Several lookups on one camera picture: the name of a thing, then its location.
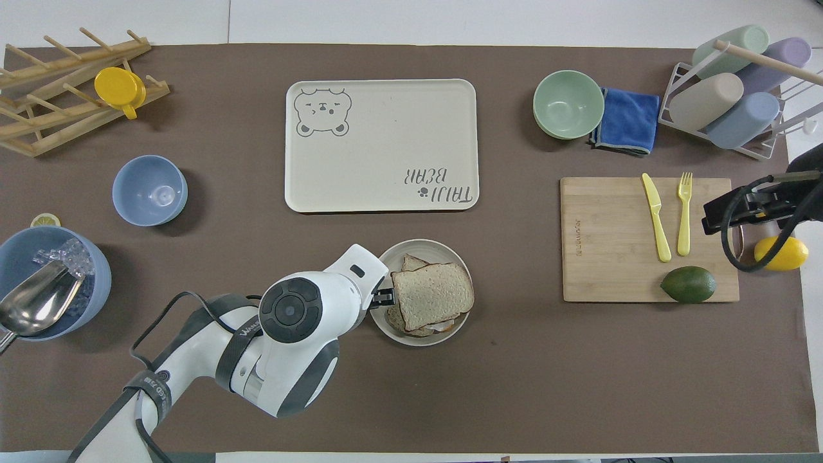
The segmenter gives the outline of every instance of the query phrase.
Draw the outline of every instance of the yellow cup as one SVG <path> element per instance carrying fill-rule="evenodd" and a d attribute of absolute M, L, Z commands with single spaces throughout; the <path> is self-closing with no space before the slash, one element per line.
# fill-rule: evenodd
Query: yellow cup
<path fill-rule="evenodd" d="M 97 95 L 109 106 L 136 119 L 136 108 L 146 101 L 146 85 L 134 72 L 122 68 L 105 68 L 95 77 Z"/>

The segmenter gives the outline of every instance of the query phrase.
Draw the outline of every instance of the yellow knife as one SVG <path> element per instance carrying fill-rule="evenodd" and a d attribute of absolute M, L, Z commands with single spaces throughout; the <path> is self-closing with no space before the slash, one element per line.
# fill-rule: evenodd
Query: yellow knife
<path fill-rule="evenodd" d="M 663 225 L 660 223 L 660 208 L 663 206 L 660 202 L 660 194 L 658 194 L 658 189 L 654 187 L 649 174 L 644 172 L 641 178 L 643 179 L 643 187 L 646 189 L 646 198 L 649 200 L 649 210 L 652 213 L 654 242 L 658 247 L 658 259 L 661 262 L 668 262 L 672 260 L 672 251 L 669 250 L 666 233 L 663 232 Z"/>

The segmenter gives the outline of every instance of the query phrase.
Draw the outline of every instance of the lemon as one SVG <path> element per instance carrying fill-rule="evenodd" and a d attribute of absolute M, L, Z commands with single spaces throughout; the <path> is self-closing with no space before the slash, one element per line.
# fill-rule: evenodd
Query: lemon
<path fill-rule="evenodd" d="M 60 227 L 60 219 L 54 214 L 41 213 L 31 221 L 30 227 L 37 227 L 38 225 L 55 225 Z"/>
<path fill-rule="evenodd" d="M 672 270 L 660 283 L 669 297 L 685 304 L 705 301 L 712 297 L 717 286 L 714 276 L 708 270 L 694 265 Z"/>
<path fill-rule="evenodd" d="M 755 245 L 755 260 L 760 261 L 769 252 L 771 246 L 777 241 L 777 236 L 770 236 L 757 241 Z M 809 248 L 794 236 L 786 240 L 786 244 L 780 248 L 777 255 L 769 262 L 765 268 L 768 270 L 786 271 L 794 270 L 806 262 L 809 256 Z"/>

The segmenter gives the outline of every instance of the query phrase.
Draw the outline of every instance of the blue towel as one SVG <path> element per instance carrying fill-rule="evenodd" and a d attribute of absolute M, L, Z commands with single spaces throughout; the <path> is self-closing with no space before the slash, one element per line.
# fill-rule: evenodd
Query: blue towel
<path fill-rule="evenodd" d="M 660 97 L 632 91 L 602 88 L 603 119 L 589 142 L 637 157 L 646 157 L 654 146 Z"/>

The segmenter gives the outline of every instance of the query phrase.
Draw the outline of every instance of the avocado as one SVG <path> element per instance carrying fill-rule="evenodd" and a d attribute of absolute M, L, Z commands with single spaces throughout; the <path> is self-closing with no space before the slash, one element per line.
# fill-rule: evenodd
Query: avocado
<path fill-rule="evenodd" d="M 702 267 L 688 265 L 666 275 L 660 287 L 672 299 L 684 304 L 697 304 L 712 297 L 717 289 L 714 276 Z"/>

